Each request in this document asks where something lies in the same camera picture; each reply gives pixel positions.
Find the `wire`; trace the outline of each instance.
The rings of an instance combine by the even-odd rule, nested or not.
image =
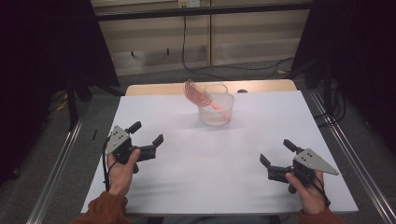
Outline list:
[[[113,162],[113,164],[111,164],[111,166],[110,167],[108,167],[108,174],[110,175],[110,170],[111,170],[111,168],[113,168],[113,166],[116,164],[117,162],[116,161],[114,161]]]
[[[338,34],[338,33],[343,33],[342,36],[341,36],[341,39],[339,40],[340,43],[343,42],[343,41],[346,39],[347,32],[349,31],[350,23],[351,23],[351,21],[352,21],[353,14],[355,13],[356,8],[357,8],[357,2],[358,2],[357,0],[354,0],[354,1],[353,1],[352,9],[351,9],[351,11],[350,11],[350,13],[349,13],[349,16],[348,16],[348,19],[347,19],[347,22],[346,22],[346,26],[345,26],[345,27],[346,27],[345,30],[344,30],[344,31],[341,31],[341,28],[339,27],[339,31],[340,31],[340,32],[336,32],[336,34]],[[349,68],[352,67],[352,64],[353,64],[355,61],[356,61],[356,58],[355,58],[355,60],[350,64]],[[328,122],[319,124],[319,125],[318,125],[319,128],[324,127],[324,126],[334,125],[335,123],[340,122],[340,121],[345,117],[345,114],[346,114],[346,112],[347,112],[346,101],[345,101],[345,96],[344,96],[344,94],[343,94],[343,93],[341,93],[341,94],[342,94],[342,98],[343,98],[343,101],[344,101],[344,102],[343,102],[344,111],[343,111],[343,114],[342,114],[341,118],[339,118],[339,119],[337,118],[338,115],[339,115],[339,113],[340,113],[340,111],[338,111],[338,112],[337,112],[337,116],[335,116],[333,120],[330,120],[330,121],[328,121]],[[324,115],[326,115],[326,114],[317,115],[317,116],[314,116],[314,118],[317,119],[317,118],[319,118],[319,117],[321,117],[321,116],[324,116]]]
[[[213,65],[213,66],[205,66],[205,67],[202,67],[202,68],[191,69],[191,68],[187,67],[186,61],[185,61],[185,46],[186,46],[186,31],[187,31],[186,19],[187,19],[187,17],[184,16],[183,19],[184,19],[184,32],[183,32],[183,46],[182,46],[182,50],[181,50],[181,62],[183,64],[183,67],[187,71],[189,71],[191,73],[194,73],[194,74],[197,74],[197,75],[206,75],[206,76],[211,76],[211,77],[217,77],[217,78],[220,78],[220,79],[225,79],[225,80],[232,81],[232,79],[227,78],[227,77],[219,77],[219,76],[216,76],[216,75],[213,75],[213,74],[203,73],[203,72],[199,72],[199,71],[202,71],[202,70],[205,70],[205,69],[209,69],[209,68],[231,68],[231,69],[240,69],[240,70],[248,70],[248,71],[260,71],[260,70],[270,69],[270,68],[274,67],[275,69],[274,69],[274,71],[272,72],[271,75],[269,75],[268,77],[262,78],[262,79],[267,79],[269,77],[272,77],[276,73],[276,69],[277,69],[277,67],[280,64],[282,64],[283,62],[286,62],[288,60],[294,59],[293,57],[289,57],[289,58],[283,59],[283,60],[281,60],[281,61],[279,61],[279,62],[277,62],[277,63],[275,63],[273,65],[266,66],[266,67],[259,67],[259,68],[244,68],[244,67],[237,67],[237,66],[230,66],[230,65]]]
[[[339,89],[336,88],[336,89],[335,89],[335,95],[334,95],[334,97],[332,98],[332,101],[334,102],[334,104],[332,105],[332,112],[334,113],[334,111],[335,111],[336,109],[338,109],[336,117],[339,115],[340,110],[341,110],[340,104],[339,104],[339,101],[338,101],[338,91],[339,91]],[[319,119],[320,117],[323,117],[323,116],[325,116],[325,115],[327,115],[327,113],[322,113],[322,114],[319,114],[319,115],[315,115],[315,116],[313,116],[313,117],[314,117],[314,119]]]
[[[103,164],[103,173],[105,175],[105,186],[106,186],[106,191],[110,190],[110,180],[108,178],[108,174],[110,172],[110,170],[107,171],[106,168],[106,146],[107,146],[107,142],[110,140],[110,137],[108,137],[105,141],[105,143],[103,144],[103,149],[102,149],[102,164]]]
[[[293,172],[299,173],[299,176],[302,176],[306,181],[308,181],[312,187],[314,187],[322,196],[324,199],[324,204],[326,205],[326,207],[329,207],[331,202],[329,201],[329,198],[326,196],[326,193],[324,191],[324,186],[323,183],[315,176],[315,178],[318,180],[318,182],[320,183],[320,185],[322,186],[322,189],[320,187],[318,187],[317,184],[315,184],[314,181],[312,181],[310,178],[308,178],[306,175],[304,175],[303,173],[301,173],[299,170],[297,169],[293,169]]]
[[[338,100],[338,98],[339,98],[339,97],[338,97],[338,93],[339,93],[339,92],[341,92],[341,91],[339,91],[339,87],[337,87],[337,91],[336,91],[336,94],[335,94],[335,96],[336,96],[335,99],[336,99],[336,100],[334,100],[334,101],[337,102],[338,107],[339,107],[339,110],[338,110],[337,114],[334,116],[334,118],[333,118],[332,120],[329,120],[329,121],[327,121],[327,122],[325,122],[325,123],[319,124],[319,125],[318,125],[319,128],[325,127],[325,126],[334,125],[334,124],[340,122],[340,121],[345,117],[345,115],[346,115],[346,113],[347,113],[347,103],[346,103],[345,95],[341,92],[341,98],[343,99],[343,112],[342,112],[341,117],[338,118],[338,116],[339,116],[340,113],[341,113],[341,106],[340,106],[340,103],[339,103],[339,100]]]

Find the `clear plastic bowl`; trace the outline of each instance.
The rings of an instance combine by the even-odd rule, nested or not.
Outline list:
[[[219,105],[221,109],[217,110],[212,105],[198,107],[199,118],[205,124],[211,126],[221,126],[230,121],[233,113],[233,96],[228,93],[213,93],[212,102]]]

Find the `white tabletop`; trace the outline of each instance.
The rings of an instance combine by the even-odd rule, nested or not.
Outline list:
[[[125,96],[113,126],[129,128],[136,146],[150,145],[163,133],[157,158],[138,163],[126,212],[145,216],[270,215],[298,212],[297,194],[288,184],[268,180],[262,153],[275,166],[292,165],[283,146],[312,148],[338,167],[299,91],[234,94],[233,117],[221,127],[203,124],[184,95]],[[341,175],[326,175],[326,193],[336,213],[358,211]],[[99,161],[81,212],[105,190]]]

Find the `hand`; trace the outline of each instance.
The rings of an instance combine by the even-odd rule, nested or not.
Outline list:
[[[114,163],[116,158],[114,158],[113,154],[107,156],[107,167],[110,167],[114,164],[109,171],[109,194],[125,197],[129,191],[129,188],[131,187],[134,165],[136,164],[137,159],[139,159],[139,156],[140,149],[137,148],[131,153],[129,160],[125,165],[117,162]]]
[[[315,171],[315,175],[318,179],[314,179],[314,183],[321,189],[321,184],[323,184],[324,188],[323,173]],[[288,179],[289,183],[297,189],[298,194],[300,195],[301,205],[305,214],[315,215],[326,209],[323,196],[312,185],[306,188],[300,182],[300,180],[292,173],[287,173],[286,178]]]

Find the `aluminum rail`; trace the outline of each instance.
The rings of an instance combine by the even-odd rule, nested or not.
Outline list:
[[[96,13],[95,15],[75,15],[66,17],[57,17],[55,20],[70,21],[122,21],[150,18],[165,17],[182,17],[182,16],[202,16],[215,14],[232,14],[232,13],[249,13],[249,12],[268,12],[268,11],[290,11],[311,9],[314,2],[298,2],[283,4],[263,4],[231,7],[188,7],[188,8],[169,8],[160,10],[145,10],[135,12],[114,12],[114,13]]]
[[[30,216],[28,217],[26,224],[39,224],[43,221],[47,209],[50,205],[52,196],[60,180],[62,171],[64,170],[64,166],[66,165],[67,158],[69,157],[69,154],[73,149],[73,146],[78,137],[78,133],[81,128],[82,121],[87,115],[88,107],[89,107],[89,103],[84,104],[82,108],[81,116],[77,124],[75,125],[74,129],[71,132],[69,132],[69,134],[67,135],[62,150],[58,156],[58,159],[52,168],[49,178],[47,179],[46,185],[41,191],[38,200],[35,202],[35,206]]]

